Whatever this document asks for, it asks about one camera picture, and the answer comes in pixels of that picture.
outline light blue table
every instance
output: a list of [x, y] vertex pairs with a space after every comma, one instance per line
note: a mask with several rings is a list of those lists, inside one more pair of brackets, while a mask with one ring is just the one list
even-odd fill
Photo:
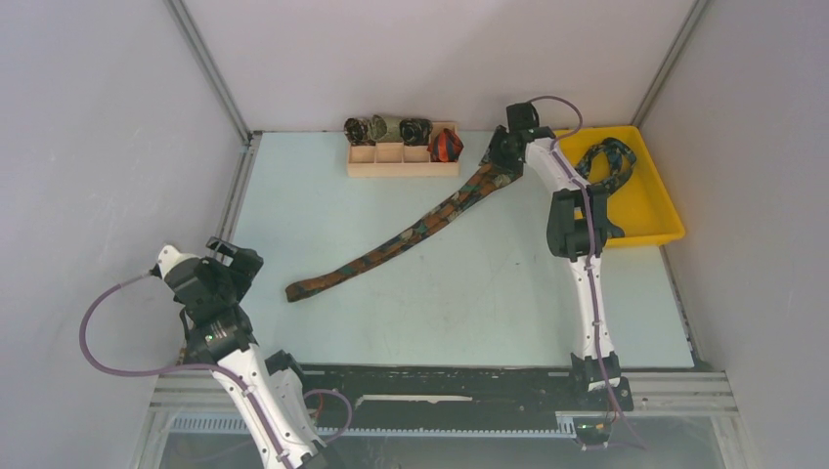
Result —
[[[491, 133], [461, 132], [459, 178], [351, 179], [339, 133], [268, 133], [234, 243], [265, 266], [242, 306], [263, 352], [301, 362], [569, 366], [574, 313], [563, 260], [545, 241], [549, 195], [532, 171], [406, 254], [313, 298], [284, 288], [378, 246], [454, 192]], [[611, 336], [623, 367], [692, 359], [656, 247], [603, 254]]]

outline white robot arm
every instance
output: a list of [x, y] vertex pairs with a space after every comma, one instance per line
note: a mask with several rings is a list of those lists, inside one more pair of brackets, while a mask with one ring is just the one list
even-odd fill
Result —
[[571, 374], [586, 392], [608, 384], [616, 387], [622, 373], [605, 321], [599, 272], [612, 227], [607, 219], [607, 189], [579, 176], [553, 132], [539, 125], [532, 101], [507, 107], [506, 118], [509, 129], [496, 129], [487, 157], [510, 172], [520, 173], [526, 164], [551, 195], [547, 246], [553, 256], [568, 263], [573, 280], [566, 291], [576, 292], [580, 323]]
[[228, 392], [253, 441], [265, 469], [342, 468], [337, 454], [315, 432], [302, 394], [301, 369], [288, 354], [273, 375], [252, 335], [239, 300], [262, 267], [251, 249], [239, 249], [219, 239], [208, 247], [233, 259], [230, 266], [198, 258], [166, 245], [158, 254], [155, 273], [175, 292], [176, 301], [193, 322], [186, 329], [185, 363], [216, 364], [237, 376], [240, 383], [214, 371]]
[[[537, 139], [528, 143], [524, 155], [527, 166], [532, 168], [541, 177], [550, 195], [554, 195], [562, 190], [579, 191], [581, 188], [576, 184], [576, 180], [581, 182], [584, 187], [590, 185], [587, 180], [573, 170], [572, 166], [569, 168], [564, 166], [569, 166], [570, 163], [561, 151], [561, 146], [558, 142], [551, 138]], [[569, 272], [573, 279], [572, 288], [576, 291], [579, 309], [581, 334], [577, 336], [573, 354], [582, 362], [596, 357], [596, 338], [593, 335], [595, 333], [595, 318], [598, 317], [598, 340], [600, 341], [601, 358], [611, 359], [615, 355], [615, 351], [613, 342], [610, 340], [610, 332], [607, 329], [607, 321], [604, 316], [604, 300], [602, 298], [600, 275], [601, 258], [594, 257], [590, 259], [589, 268], [588, 255], [578, 256], [575, 261], [562, 259], [561, 262], [568, 263]], [[593, 275], [592, 284], [587, 278], [589, 272], [592, 272]], [[597, 299], [597, 312], [593, 310], [592, 288], [595, 290]], [[619, 381], [619, 375], [610, 378], [612, 386], [618, 386]], [[588, 391], [604, 387], [604, 385], [603, 380], [591, 380], [588, 382]]]

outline yellow tray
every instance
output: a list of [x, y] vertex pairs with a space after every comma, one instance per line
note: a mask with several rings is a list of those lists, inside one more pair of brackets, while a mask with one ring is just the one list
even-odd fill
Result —
[[[564, 132], [566, 130], [556, 131], [559, 135]], [[607, 246], [662, 245], [685, 236], [685, 227], [662, 184], [639, 129], [630, 125], [582, 129], [573, 137], [562, 140], [561, 149], [567, 159], [575, 164], [590, 146], [607, 137], [621, 140], [636, 153], [636, 166], [631, 179], [607, 202], [608, 218], [625, 230], [625, 237], [609, 239]], [[607, 159], [603, 155], [593, 160], [589, 177], [592, 183], [601, 181], [609, 174]]]

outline wooden organizer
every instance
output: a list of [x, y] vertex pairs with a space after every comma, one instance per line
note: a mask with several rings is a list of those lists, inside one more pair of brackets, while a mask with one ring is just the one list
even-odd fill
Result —
[[[458, 132], [455, 122], [432, 122], [429, 141], [443, 129]], [[401, 144], [377, 144], [375, 146], [350, 146], [348, 176], [352, 178], [422, 178], [456, 177], [460, 175], [460, 162], [433, 162], [428, 147], [406, 147]]]

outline patterned necktie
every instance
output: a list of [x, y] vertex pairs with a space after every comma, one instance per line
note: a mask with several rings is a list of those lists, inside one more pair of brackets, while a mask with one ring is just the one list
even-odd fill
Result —
[[517, 172], [508, 171], [491, 162], [482, 162], [478, 171], [466, 181], [460, 190], [430, 210], [417, 223], [330, 274], [292, 283], [285, 289], [287, 301], [293, 303], [310, 298], [403, 254], [421, 241], [443, 230], [461, 213], [487, 195], [519, 179], [523, 174], [523, 168], [520, 166], [519, 168]]

